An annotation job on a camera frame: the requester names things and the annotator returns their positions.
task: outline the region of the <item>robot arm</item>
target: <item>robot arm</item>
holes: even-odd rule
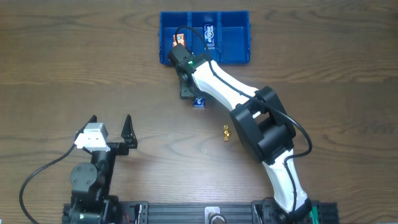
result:
[[[310,200],[300,186],[293,159],[289,159],[287,165],[297,192],[295,211],[293,211],[293,185],[284,167],[284,159],[294,151],[292,139],[295,137],[295,130],[292,124],[286,123],[277,113],[266,111],[224,84],[213,75],[205,55],[195,56],[182,44],[178,44],[170,51],[169,60],[175,66],[180,80],[185,82],[194,94],[199,91],[208,93],[230,110],[245,150],[266,168],[274,188],[274,200],[281,208],[285,220],[293,223],[303,218],[311,210]],[[211,65],[216,74],[233,87],[272,104],[286,114],[276,93],[269,87],[258,90],[247,86],[228,75],[214,60],[211,61]],[[267,112],[269,117],[257,124],[254,118]]]

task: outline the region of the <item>blue plastic bin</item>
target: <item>blue plastic bin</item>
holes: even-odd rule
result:
[[[159,29],[159,58],[170,65],[167,54],[173,47],[173,35],[182,25],[193,27],[203,35],[205,24],[213,25],[215,49],[210,49],[214,60],[223,64],[240,64],[250,61],[251,37],[249,11],[226,12],[161,12]],[[200,38],[188,29],[180,30],[185,35],[185,46],[195,55],[205,52]]]

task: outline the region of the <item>wood grain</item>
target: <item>wood grain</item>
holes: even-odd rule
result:
[[[275,89],[307,129],[295,160],[312,199],[338,202],[341,223],[398,222],[396,1],[1,1],[0,219],[28,223],[19,188],[62,155],[92,115],[118,140],[131,114],[139,148],[117,159],[111,193],[149,202],[250,202],[272,195],[214,100],[193,110],[159,63],[159,12],[250,10],[252,59],[222,66]],[[303,151],[302,135],[295,138]],[[41,223],[60,223],[75,150],[29,183]]]

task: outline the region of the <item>cable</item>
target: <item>cable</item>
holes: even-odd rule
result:
[[[26,210],[25,205],[24,205],[24,199],[22,198],[23,194],[24,194],[24,190],[25,187],[27,185],[27,183],[34,177],[36,176],[39,172],[42,172],[44,169],[48,168],[51,165],[56,164],[57,162],[61,161],[63,158],[67,157],[72,150],[75,148],[75,144],[73,144],[70,149],[61,157],[59,157],[58,159],[49,162],[48,164],[40,167],[39,169],[37,169],[35,172],[33,172],[30,176],[28,176],[28,178],[26,178],[25,182],[22,184],[21,190],[19,191],[19,204],[21,205],[21,209],[22,211],[25,213],[26,217],[34,224],[39,224],[33,217],[32,215],[29,214],[29,212]]]
[[[290,180],[292,181],[292,185],[293,185],[293,196],[294,196],[294,200],[293,200],[292,216],[294,217],[294,212],[295,212],[296,203],[297,203],[297,190],[296,190],[296,185],[295,185],[295,182],[294,182],[292,173],[290,172],[290,169],[289,169],[289,167],[287,166],[287,161],[288,161],[289,159],[293,159],[293,158],[298,158],[298,157],[306,156],[306,155],[308,155],[308,154],[311,152],[311,150],[312,150],[312,141],[311,141],[310,136],[309,136],[308,133],[305,131],[305,129],[304,129],[298,122],[296,122],[293,118],[291,118],[289,115],[284,114],[283,112],[279,111],[278,109],[274,108],[273,106],[271,106],[270,104],[268,104],[268,103],[266,103],[266,102],[264,102],[264,101],[262,101],[262,100],[258,100],[257,98],[255,98],[255,97],[253,97],[253,96],[249,96],[249,95],[245,94],[243,91],[241,91],[241,90],[235,88],[234,86],[232,86],[231,84],[229,84],[227,81],[225,81],[225,80],[223,80],[221,77],[219,77],[219,76],[217,75],[217,73],[213,70],[213,66],[211,66],[211,60],[212,60],[212,59],[211,59],[210,51],[209,51],[209,48],[208,48],[208,46],[207,46],[207,44],[206,44],[205,39],[204,39],[204,38],[202,37],[202,35],[201,35],[198,31],[196,31],[194,28],[189,27],[189,26],[180,26],[179,28],[177,28],[177,30],[175,31],[175,35],[174,35],[174,39],[175,39],[175,42],[176,42],[176,43],[178,43],[178,42],[177,42],[177,34],[178,34],[178,32],[180,31],[180,29],[184,29],[184,28],[185,28],[185,29],[189,29],[189,30],[191,30],[192,32],[196,33],[196,35],[199,36],[200,40],[203,42],[203,45],[204,45],[205,48],[206,48],[206,53],[207,53],[207,55],[208,55],[207,62],[209,63],[210,70],[211,70],[211,72],[213,73],[213,75],[214,75],[217,79],[219,79],[222,83],[224,83],[226,86],[230,87],[232,90],[236,91],[236,92],[239,93],[240,95],[245,96],[245,97],[248,98],[249,100],[255,101],[255,102],[258,103],[259,105],[265,106],[266,108],[272,110],[273,112],[278,113],[279,115],[283,116],[286,120],[290,121],[298,130],[300,130],[301,133],[303,133],[305,139],[306,139],[307,142],[308,142],[308,149],[307,149],[305,152],[298,153],[298,154],[294,154],[294,155],[291,155],[291,156],[287,156],[287,157],[285,158],[285,160],[284,160],[284,167],[286,168],[286,171],[287,171],[287,173],[288,173],[288,175],[289,175],[289,177],[290,177]]]

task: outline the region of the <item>blue candy wrapper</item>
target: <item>blue candy wrapper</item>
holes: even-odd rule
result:
[[[205,99],[204,98],[196,98],[193,102],[194,108],[204,108],[205,107]]]
[[[205,37],[207,47],[209,49],[215,49],[214,26],[206,24],[203,30],[205,31],[203,36]]]

